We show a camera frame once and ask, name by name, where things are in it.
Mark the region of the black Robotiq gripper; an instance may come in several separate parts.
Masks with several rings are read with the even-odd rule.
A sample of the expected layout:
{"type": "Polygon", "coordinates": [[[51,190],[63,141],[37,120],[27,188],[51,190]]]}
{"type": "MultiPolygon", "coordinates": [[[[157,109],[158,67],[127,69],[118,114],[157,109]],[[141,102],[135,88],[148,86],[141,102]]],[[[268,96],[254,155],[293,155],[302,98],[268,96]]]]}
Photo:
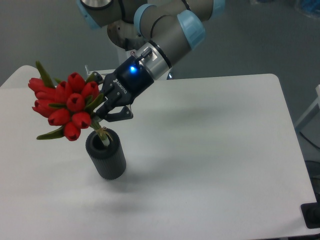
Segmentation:
{"type": "Polygon", "coordinates": [[[87,82],[103,83],[100,92],[107,98],[96,110],[94,120],[117,122],[134,117],[131,104],[136,97],[154,83],[154,80],[144,67],[136,63],[136,58],[131,56],[105,78],[97,71],[92,72],[87,77],[87,82]],[[121,110],[110,113],[115,107],[121,107],[121,110]]]}

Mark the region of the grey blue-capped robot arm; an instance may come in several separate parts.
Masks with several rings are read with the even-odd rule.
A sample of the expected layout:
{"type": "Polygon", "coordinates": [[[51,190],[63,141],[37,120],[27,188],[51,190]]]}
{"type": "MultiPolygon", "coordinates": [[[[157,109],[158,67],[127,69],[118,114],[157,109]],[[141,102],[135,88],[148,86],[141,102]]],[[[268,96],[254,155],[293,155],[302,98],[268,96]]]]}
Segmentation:
{"type": "Polygon", "coordinates": [[[99,83],[103,102],[93,119],[115,122],[133,117],[135,98],[162,77],[206,36],[203,22],[225,9],[223,0],[173,0],[154,5],[146,0],[79,0],[88,25],[102,28],[117,21],[133,24],[145,43],[99,83]]]}

